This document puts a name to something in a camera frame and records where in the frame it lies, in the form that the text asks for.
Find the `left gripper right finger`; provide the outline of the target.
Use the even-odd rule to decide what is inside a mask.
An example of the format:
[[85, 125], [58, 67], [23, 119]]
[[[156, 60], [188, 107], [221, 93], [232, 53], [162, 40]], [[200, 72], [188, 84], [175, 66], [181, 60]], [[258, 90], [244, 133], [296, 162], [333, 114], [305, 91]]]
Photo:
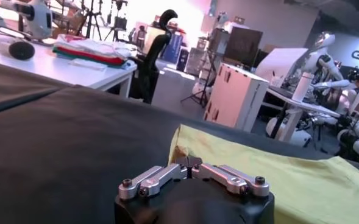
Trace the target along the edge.
[[244, 195], [249, 192], [256, 197], [267, 197], [270, 193], [270, 185], [265, 177], [252, 177], [228, 165], [211, 165], [193, 156], [191, 157], [191, 176], [216, 181], [232, 194]]

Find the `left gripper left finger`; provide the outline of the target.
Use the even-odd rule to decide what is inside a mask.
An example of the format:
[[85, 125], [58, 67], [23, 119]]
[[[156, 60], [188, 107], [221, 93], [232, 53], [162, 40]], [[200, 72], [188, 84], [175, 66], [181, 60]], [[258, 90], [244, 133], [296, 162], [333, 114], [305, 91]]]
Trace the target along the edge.
[[130, 200], [137, 195], [151, 197], [159, 194], [160, 189], [170, 180], [187, 177], [187, 167], [181, 164], [170, 164], [166, 167], [153, 166], [133, 179], [126, 178], [118, 186], [118, 197]]

